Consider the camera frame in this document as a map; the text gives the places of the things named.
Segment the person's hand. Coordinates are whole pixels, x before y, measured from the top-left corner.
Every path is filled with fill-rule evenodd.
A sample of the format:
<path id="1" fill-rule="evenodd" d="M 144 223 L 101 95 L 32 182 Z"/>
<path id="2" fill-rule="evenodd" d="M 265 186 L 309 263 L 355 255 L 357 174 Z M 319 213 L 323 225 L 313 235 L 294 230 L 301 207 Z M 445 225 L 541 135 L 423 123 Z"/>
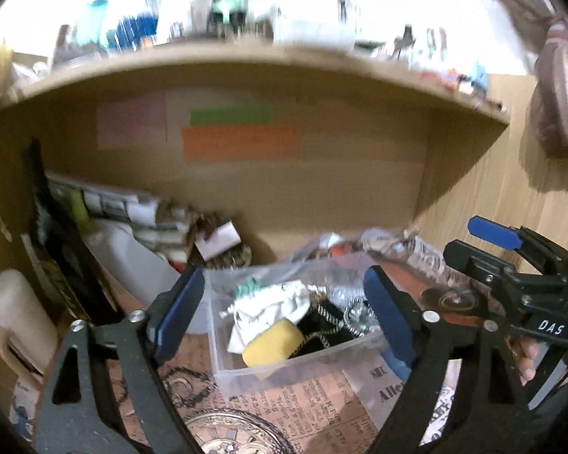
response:
<path id="1" fill-rule="evenodd" d="M 507 339 L 508 347 L 515 360 L 520 382 L 526 386 L 535 379 L 537 374 L 537 361 L 540 361 L 539 353 L 541 344 L 527 337 L 510 337 Z M 568 383 L 568 357 L 563 360 L 565 369 L 555 382 L 555 387 L 565 386 Z"/>

